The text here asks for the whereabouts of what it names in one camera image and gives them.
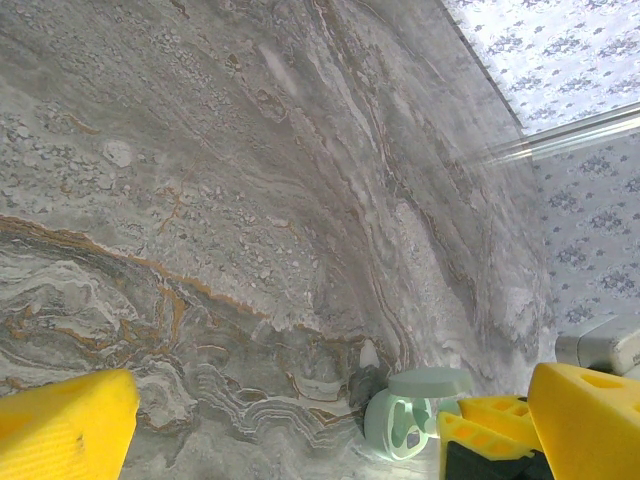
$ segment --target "yellow foam piece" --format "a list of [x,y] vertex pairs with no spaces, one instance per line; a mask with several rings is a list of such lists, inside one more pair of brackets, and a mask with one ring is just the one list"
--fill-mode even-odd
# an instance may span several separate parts
[[458,400],[462,417],[542,452],[527,402],[518,396],[472,397]]
[[131,373],[105,370],[0,399],[0,478],[115,480],[136,426]]
[[452,413],[440,412],[437,425],[440,435],[440,475],[442,480],[444,480],[446,473],[444,465],[447,463],[447,444],[449,442],[459,443],[491,461],[534,456],[528,445]]
[[640,382],[541,363],[528,403],[556,480],[640,478]]

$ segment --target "light green plastic cap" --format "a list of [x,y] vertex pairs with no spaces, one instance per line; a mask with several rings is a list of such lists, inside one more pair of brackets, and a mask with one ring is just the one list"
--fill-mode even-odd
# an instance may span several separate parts
[[389,377],[389,391],[399,397],[453,397],[473,386],[467,370],[448,367],[423,367]]

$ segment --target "blue floral pattern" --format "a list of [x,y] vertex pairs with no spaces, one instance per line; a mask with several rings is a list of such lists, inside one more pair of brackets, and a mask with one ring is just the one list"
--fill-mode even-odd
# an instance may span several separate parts
[[640,0],[444,0],[527,134],[640,100]]
[[640,313],[640,130],[534,162],[559,325]]

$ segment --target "gray marble surface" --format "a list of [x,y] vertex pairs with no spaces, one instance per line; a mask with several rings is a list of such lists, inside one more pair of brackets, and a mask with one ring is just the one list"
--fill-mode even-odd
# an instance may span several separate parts
[[424,0],[0,2],[0,394],[122,367],[122,478],[436,478],[392,372],[523,392],[554,335],[528,162]]

